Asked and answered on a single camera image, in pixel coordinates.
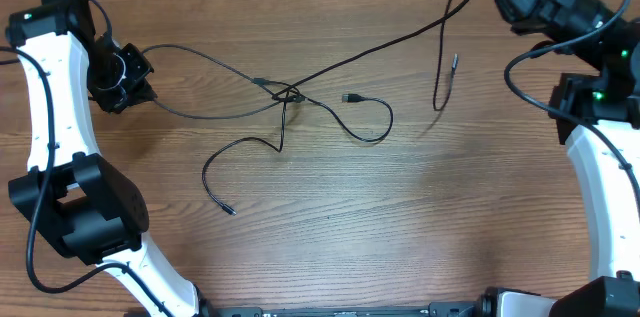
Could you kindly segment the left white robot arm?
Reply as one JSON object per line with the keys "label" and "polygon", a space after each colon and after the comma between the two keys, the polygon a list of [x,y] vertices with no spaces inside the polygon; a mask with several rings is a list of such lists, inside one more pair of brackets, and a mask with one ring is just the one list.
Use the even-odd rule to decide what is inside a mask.
{"label": "left white robot arm", "polygon": [[209,316],[199,288],[169,263],[149,232],[137,186],[101,154],[90,107],[119,113],[150,101],[152,67],[133,45],[97,34],[94,0],[41,0],[14,13],[7,51],[27,80],[31,149],[27,172],[8,185],[11,203],[61,256],[107,272],[148,316]]}

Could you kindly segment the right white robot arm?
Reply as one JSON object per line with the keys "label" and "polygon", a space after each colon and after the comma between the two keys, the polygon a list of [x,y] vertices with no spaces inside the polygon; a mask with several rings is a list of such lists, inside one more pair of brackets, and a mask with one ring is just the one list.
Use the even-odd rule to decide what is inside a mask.
{"label": "right white robot arm", "polygon": [[639,24],[600,0],[494,0],[518,35],[544,39],[526,59],[573,55],[542,110],[579,181],[591,245],[589,280],[559,299],[490,287],[472,316],[635,316],[639,312]]}

